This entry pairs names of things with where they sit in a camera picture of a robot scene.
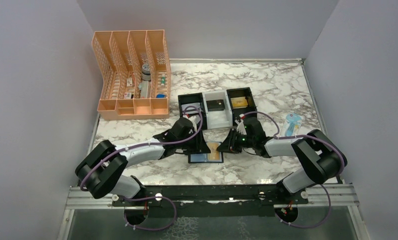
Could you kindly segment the black leather card holder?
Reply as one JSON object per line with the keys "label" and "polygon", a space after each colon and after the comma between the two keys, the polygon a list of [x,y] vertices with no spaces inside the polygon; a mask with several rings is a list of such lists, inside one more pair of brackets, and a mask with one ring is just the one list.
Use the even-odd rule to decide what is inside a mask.
{"label": "black leather card holder", "polygon": [[209,162],[208,161],[208,153],[201,153],[201,154],[192,154],[188,156],[188,163],[189,164],[201,164],[201,163],[223,163],[224,156],[223,153],[220,152],[221,155],[221,162]]}

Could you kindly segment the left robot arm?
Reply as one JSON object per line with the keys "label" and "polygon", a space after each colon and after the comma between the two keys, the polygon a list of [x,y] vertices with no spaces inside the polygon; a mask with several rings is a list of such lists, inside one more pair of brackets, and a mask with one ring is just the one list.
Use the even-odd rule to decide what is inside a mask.
{"label": "left robot arm", "polygon": [[201,148],[202,117],[180,117],[174,125],[154,135],[147,141],[117,149],[109,140],[98,144],[77,166],[81,191],[90,192],[94,199],[107,194],[125,198],[131,205],[139,205],[146,196],[145,186],[133,175],[124,176],[128,167],[146,162],[158,161],[175,155],[177,150],[186,154],[209,153]]}

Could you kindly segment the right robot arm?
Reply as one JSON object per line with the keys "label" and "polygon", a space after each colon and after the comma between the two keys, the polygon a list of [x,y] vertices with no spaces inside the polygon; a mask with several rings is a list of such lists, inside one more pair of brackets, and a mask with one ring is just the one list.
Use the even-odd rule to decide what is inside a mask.
{"label": "right robot arm", "polygon": [[299,160],[301,168],[276,184],[276,199],[283,204],[293,200],[297,192],[339,175],[348,164],[345,155],[321,130],[270,137],[256,117],[247,118],[236,129],[232,128],[217,151],[237,154],[245,148],[263,158],[291,156]]}

